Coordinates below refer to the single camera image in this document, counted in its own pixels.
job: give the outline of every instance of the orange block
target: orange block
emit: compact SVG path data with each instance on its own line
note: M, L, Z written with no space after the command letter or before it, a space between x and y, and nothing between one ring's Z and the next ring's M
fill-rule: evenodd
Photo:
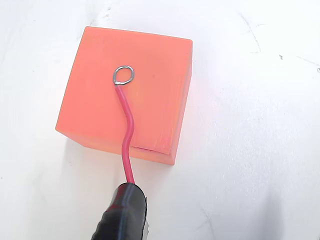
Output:
M121 153L126 117L113 73L129 65L122 86L134 118L131 157L169 165L175 158L192 71L192 41L142 32L86 27L55 129L79 144ZM122 69L117 80L130 77Z

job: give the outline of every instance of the block top face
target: block top face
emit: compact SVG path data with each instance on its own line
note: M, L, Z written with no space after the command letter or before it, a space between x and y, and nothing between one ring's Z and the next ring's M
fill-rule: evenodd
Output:
M56 129L121 145L127 122L113 74L128 65L135 73L133 81L122 86L135 125L130 146L170 154L191 59L189 39L86 27ZM129 77L130 71L122 69L117 80Z

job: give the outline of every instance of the wire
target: wire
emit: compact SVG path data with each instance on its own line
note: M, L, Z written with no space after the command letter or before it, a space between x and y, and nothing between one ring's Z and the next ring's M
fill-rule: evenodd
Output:
M122 142L122 148L121 148L124 173L125 173L126 181L128 183L134 184L135 183L134 174L132 172L130 158L129 158L129 145L135 130L134 117L131 113L128 101L122 90L122 87L116 84L115 91L122 105L122 108L126 117L126 124L127 124L126 133L125 133L125 136Z

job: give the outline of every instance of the white surface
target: white surface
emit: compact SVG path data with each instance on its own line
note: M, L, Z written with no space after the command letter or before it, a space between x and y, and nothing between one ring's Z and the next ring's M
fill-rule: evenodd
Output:
M0 239L89 240L125 181L119 155L55 131L90 25L193 40L176 165L132 160L149 240L318 240L319 9L319 0L0 0Z

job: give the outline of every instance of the red insulated wire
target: red insulated wire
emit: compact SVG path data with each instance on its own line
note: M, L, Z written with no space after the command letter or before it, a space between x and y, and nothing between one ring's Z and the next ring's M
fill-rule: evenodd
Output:
M126 133L122 142L122 149L121 149L124 173L125 173L126 181L128 183L134 184L135 183L134 174L131 169L131 163L129 158L129 145L135 130L134 117L132 116L128 101L126 99L126 96L121 86L115 85L115 91L122 105L122 108L126 117L126 124L127 124Z

